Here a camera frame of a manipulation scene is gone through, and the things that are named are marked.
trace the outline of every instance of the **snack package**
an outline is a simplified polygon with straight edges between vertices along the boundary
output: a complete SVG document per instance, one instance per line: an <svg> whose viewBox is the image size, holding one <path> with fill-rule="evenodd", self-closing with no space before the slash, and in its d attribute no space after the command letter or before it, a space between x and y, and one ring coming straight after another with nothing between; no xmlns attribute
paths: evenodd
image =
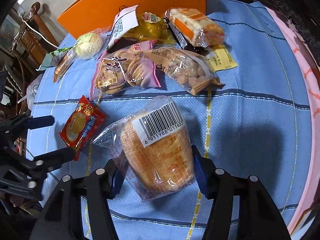
<svg viewBox="0 0 320 240"><path fill-rule="evenodd" d="M75 161L79 159L80 149L92 138L105 118L106 115L94 107L85 96L80 98L77 108L59 132L65 144L76 151Z"/></svg>
<svg viewBox="0 0 320 240"><path fill-rule="evenodd" d="M104 98L130 87L161 87L156 76L156 65L144 55L155 41L133 44L127 49L101 55L92 78L90 100Z"/></svg>
<svg viewBox="0 0 320 240"><path fill-rule="evenodd" d="M138 16L139 25L126 34L125 38L134 38L139 41L157 40L159 44L175 44L166 23L157 15L145 12Z"/></svg>
<svg viewBox="0 0 320 240"><path fill-rule="evenodd" d="M194 182L188 130L170 97L155 97L143 110L108 126L93 143L110 151L144 202L177 192ZM124 170L121 167L126 160L129 165Z"/></svg>
<svg viewBox="0 0 320 240"><path fill-rule="evenodd" d="M77 56L82 59L93 58L102 48L103 39L94 31L81 35L73 46Z"/></svg>
<svg viewBox="0 0 320 240"><path fill-rule="evenodd" d="M194 47L206 48L223 42L223 29L197 9L171 8L165 17Z"/></svg>
<svg viewBox="0 0 320 240"><path fill-rule="evenodd" d="M47 68L51 67L56 67L71 48L72 47L57 49L55 51L47 53L37 71L46 70Z"/></svg>
<svg viewBox="0 0 320 240"><path fill-rule="evenodd" d="M193 96L210 84L223 85L209 71L210 62L200 54L171 47L144 51L144 54Z"/></svg>
<svg viewBox="0 0 320 240"><path fill-rule="evenodd" d="M138 5L131 6L119 12L113 21L111 36L108 41L109 50L128 30L138 26L137 9Z"/></svg>
<svg viewBox="0 0 320 240"><path fill-rule="evenodd" d="M211 71L226 70L238 66L238 63L224 45L207 47L200 54L209 60Z"/></svg>
<svg viewBox="0 0 320 240"><path fill-rule="evenodd" d="M59 64L54 69L53 74L53 82L57 82L70 68L72 63L76 59L76 52L74 51L74 48L71 48L66 55L62 58L62 60L59 62Z"/></svg>

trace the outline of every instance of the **wooden furniture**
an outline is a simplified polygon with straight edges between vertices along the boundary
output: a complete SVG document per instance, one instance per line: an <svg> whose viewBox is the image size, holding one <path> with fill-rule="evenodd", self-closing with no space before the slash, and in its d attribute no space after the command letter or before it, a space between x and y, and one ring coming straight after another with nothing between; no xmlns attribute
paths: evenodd
<svg viewBox="0 0 320 240"><path fill-rule="evenodd" d="M29 25L36 23L39 27L40 31L42 32L43 36L50 41L52 44L59 46L58 42L55 40L54 36L45 25L41 17L38 15L38 11L40 9L40 3L36 2L32 5L30 12L27 16L23 17L23 20L27 22ZM17 45L21 45L25 51L20 54L17 51ZM15 55L16 61L16 68L19 69L22 80L23 80L23 91L22 95L26 94L27 86L42 72L37 72L34 67L28 62L28 57L37 64L41 65L46 53L53 51L55 48L52 47L50 51L46 50L40 43L40 41L36 38L33 31L24 23L22 22L20 25L19 32L15 36L12 42L12 47L10 52ZM21 98L21 95L17 93L16 100L18 101ZM25 112L27 110L26 101L23 101L22 104L16 104L16 114Z"/></svg>

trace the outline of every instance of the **table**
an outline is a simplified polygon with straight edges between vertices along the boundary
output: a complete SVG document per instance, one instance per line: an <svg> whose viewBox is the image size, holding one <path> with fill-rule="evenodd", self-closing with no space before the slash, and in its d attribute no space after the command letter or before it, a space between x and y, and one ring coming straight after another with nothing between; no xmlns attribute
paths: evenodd
<svg viewBox="0 0 320 240"><path fill-rule="evenodd" d="M129 90L102 100L100 108L108 115L104 127L140 110L157 95L171 96L186 119L191 143L202 154L207 151L215 165L231 175L257 175L289 224L305 186L311 155L310 106L300 68L261 3L207 0L207 15L224 28L226 46L239 64L218 72L226 85L193 97L161 75L162 90ZM67 35L60 47L74 42ZM94 59L77 60L59 83L52 82L54 70L46 70L32 115L52 114L56 122L52 127L28 132L29 158L65 147L58 132L79 98L89 96L95 67ZM62 176L82 177L103 167L110 156L101 149L93 145L92 156L88 156L87 145L78 162L65 163L50 172L42 204ZM142 203L125 181L120 194L108 200L119 239L201 239L212 200L201 197L198 190L194 183L178 193ZM239 199L234 198L231 239L236 233L238 205ZM92 239L85 199L82 211L85 236Z"/></svg>

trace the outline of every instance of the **orange folder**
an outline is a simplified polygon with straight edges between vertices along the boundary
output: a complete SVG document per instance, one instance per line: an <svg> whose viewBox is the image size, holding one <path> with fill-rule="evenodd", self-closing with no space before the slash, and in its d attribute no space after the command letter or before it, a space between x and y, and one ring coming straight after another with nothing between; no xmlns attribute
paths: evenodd
<svg viewBox="0 0 320 240"><path fill-rule="evenodd" d="M136 4L137 13L148 11L159 16L171 7L196 8L206 13L206 0L77 0L57 21L77 39L97 28L112 26L119 11Z"/></svg>

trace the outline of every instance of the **electrical cord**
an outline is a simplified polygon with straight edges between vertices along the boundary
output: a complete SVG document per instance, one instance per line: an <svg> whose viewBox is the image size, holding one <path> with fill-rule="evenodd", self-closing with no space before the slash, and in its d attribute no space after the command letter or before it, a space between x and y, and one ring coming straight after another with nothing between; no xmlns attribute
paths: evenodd
<svg viewBox="0 0 320 240"><path fill-rule="evenodd" d="M48 41L40 32L36 31L34 28L32 28L23 18L20 16L21 20L35 33L39 34L47 43L49 43L51 46L54 46L55 48L58 48L56 45L52 44L50 41Z"/></svg>

